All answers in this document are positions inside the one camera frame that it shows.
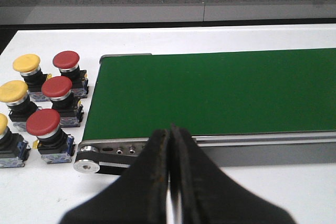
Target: bolt hole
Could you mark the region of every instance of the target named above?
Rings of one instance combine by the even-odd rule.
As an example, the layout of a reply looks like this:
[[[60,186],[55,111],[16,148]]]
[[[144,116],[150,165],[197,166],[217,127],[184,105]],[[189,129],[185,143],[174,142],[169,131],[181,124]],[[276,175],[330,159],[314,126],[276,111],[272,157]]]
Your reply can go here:
[[[112,152],[113,151],[113,148],[103,148],[102,149],[103,152]]]

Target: green belt surface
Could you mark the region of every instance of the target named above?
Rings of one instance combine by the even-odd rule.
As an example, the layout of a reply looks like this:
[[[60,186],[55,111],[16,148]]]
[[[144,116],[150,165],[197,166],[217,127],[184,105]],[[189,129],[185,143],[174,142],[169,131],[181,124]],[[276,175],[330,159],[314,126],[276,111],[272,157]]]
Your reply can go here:
[[[336,49],[102,59],[83,140],[336,130]]]

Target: chrome ring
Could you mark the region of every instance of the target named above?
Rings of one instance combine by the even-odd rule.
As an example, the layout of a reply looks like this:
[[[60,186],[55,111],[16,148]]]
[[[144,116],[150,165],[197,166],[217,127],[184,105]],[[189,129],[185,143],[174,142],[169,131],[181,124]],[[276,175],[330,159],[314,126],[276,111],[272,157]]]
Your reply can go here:
[[[9,128],[7,126],[6,129],[4,130],[4,132],[0,134],[0,139],[2,139],[7,134],[8,130],[9,130]]]
[[[42,138],[42,139],[49,138],[49,137],[55,135],[56,132],[58,131],[58,129],[59,129],[59,125],[56,127],[56,129],[54,129],[54,130],[51,131],[50,133],[45,134],[45,135],[42,135],[42,136],[37,136],[37,138]]]
[[[50,100],[53,102],[59,102],[65,100],[71,94],[71,89],[65,95],[61,97],[50,97]]]
[[[38,65],[38,67],[36,69],[34,69],[33,71],[30,72],[20,72],[21,76],[32,76],[34,74],[36,74],[39,70],[41,70],[40,65]]]
[[[16,106],[19,105],[21,103],[23,103],[24,101],[26,101],[26,99],[28,98],[28,93],[25,94],[25,96],[23,96],[20,100],[16,101],[16,102],[6,102],[6,105],[11,107],[11,106]]]
[[[59,68],[59,71],[63,73],[68,73],[74,71],[76,68],[78,68],[78,63],[72,68]]]

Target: red button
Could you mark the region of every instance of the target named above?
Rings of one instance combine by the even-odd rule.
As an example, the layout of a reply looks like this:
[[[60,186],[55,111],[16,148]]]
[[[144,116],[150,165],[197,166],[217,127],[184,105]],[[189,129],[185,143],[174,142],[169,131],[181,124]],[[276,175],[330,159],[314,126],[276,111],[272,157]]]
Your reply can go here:
[[[31,135],[43,136],[55,130],[59,122],[60,115],[56,110],[38,110],[28,118],[26,129]]]
[[[56,98],[66,95],[72,87],[71,80],[66,76],[56,76],[42,85],[42,93],[46,97]]]
[[[56,68],[69,69],[73,68],[78,63],[78,61],[78,53],[74,51],[63,51],[59,54],[56,54],[52,64],[54,64]]]

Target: white table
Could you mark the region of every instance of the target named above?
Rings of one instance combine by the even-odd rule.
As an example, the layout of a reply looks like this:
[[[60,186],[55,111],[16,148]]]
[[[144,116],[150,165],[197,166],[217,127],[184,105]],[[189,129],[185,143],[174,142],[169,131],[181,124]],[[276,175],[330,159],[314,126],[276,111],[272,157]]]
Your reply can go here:
[[[43,73],[59,75],[52,58],[76,51],[87,69],[90,93],[82,100],[80,128],[64,131],[81,141],[90,101],[105,54],[186,54],[198,52],[336,47],[336,24],[160,29],[32,30],[19,31],[0,55],[0,84],[22,80],[12,69],[22,54],[41,57]],[[50,102],[38,103],[50,108]],[[5,104],[0,113],[8,114]],[[12,123],[12,132],[17,132]],[[22,133],[30,142],[35,137]],[[257,195],[288,210],[298,224],[336,223],[336,164],[231,167],[223,170]],[[32,150],[24,168],[0,169],[0,223],[57,223],[65,211],[90,199],[117,176],[81,174],[72,164],[45,164]]]

